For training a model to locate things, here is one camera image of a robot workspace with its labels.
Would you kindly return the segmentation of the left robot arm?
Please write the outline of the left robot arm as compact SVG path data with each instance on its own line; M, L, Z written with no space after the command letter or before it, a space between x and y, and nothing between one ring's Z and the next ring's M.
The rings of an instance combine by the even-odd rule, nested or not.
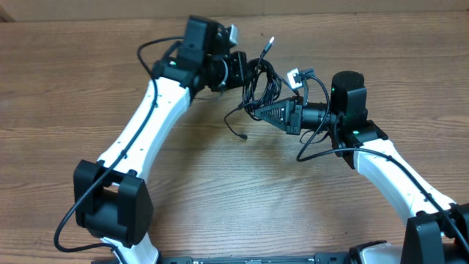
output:
M149 239L153 205L147 188L152 164L170 130L196 94L239 87L244 58L231 51L238 44L235 25L225 27L192 15L183 36L153 66L142 102L117 140L96 162L82 160L73 173L78 226L101 240L113 263L157 263Z

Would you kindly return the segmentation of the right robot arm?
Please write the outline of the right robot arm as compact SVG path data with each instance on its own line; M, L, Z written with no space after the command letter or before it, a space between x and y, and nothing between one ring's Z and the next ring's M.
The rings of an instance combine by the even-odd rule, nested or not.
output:
M335 74L326 103L310 103L306 95L279 100L254 111L288 134L307 129L326 132L331 152L373 183L405 225L401 246L371 241L348 252L317 253L314 263L467 263L468 205L432 187L397 152L394 143L366 108L362 74Z

